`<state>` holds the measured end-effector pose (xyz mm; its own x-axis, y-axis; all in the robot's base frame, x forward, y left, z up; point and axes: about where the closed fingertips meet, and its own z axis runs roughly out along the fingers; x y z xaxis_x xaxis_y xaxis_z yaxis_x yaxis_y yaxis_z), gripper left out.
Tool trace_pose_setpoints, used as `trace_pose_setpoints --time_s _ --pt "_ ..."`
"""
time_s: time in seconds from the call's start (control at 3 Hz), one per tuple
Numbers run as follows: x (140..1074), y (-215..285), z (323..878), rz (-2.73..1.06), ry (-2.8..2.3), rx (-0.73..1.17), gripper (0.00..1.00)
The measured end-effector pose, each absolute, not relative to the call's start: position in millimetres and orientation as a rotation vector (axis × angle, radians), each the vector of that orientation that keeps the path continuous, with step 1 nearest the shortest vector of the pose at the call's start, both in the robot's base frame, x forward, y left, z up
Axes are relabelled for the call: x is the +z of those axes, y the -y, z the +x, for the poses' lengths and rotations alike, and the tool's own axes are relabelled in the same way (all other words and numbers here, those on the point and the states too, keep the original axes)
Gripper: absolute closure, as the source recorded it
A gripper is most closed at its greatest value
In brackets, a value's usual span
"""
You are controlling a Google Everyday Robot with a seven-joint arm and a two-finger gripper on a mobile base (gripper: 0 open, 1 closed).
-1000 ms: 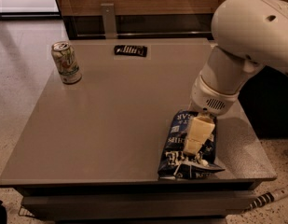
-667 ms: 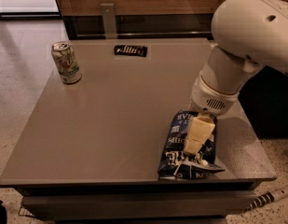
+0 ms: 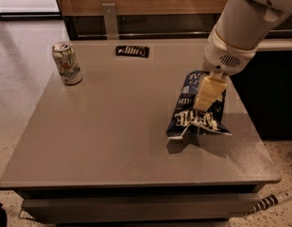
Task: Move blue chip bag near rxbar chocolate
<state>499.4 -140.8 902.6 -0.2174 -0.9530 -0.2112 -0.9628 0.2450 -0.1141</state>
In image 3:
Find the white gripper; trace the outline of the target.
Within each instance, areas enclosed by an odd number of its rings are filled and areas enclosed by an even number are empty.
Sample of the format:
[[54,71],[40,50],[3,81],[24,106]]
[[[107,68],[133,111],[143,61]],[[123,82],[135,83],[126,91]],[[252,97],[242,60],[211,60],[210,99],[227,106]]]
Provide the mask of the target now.
[[201,79],[193,106],[196,111],[207,112],[226,90],[226,75],[240,73],[254,57],[258,43],[250,47],[242,46],[241,43],[242,40],[237,44],[230,44],[220,36],[217,26],[214,26],[204,48],[202,68],[215,73]]

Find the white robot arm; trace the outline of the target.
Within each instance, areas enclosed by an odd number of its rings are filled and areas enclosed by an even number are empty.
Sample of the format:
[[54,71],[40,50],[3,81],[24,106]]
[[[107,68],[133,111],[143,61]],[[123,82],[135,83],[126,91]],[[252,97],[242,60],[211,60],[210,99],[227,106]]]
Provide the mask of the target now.
[[206,112],[226,89],[226,77],[244,70],[267,33],[292,15],[292,0],[228,0],[204,49],[194,109]]

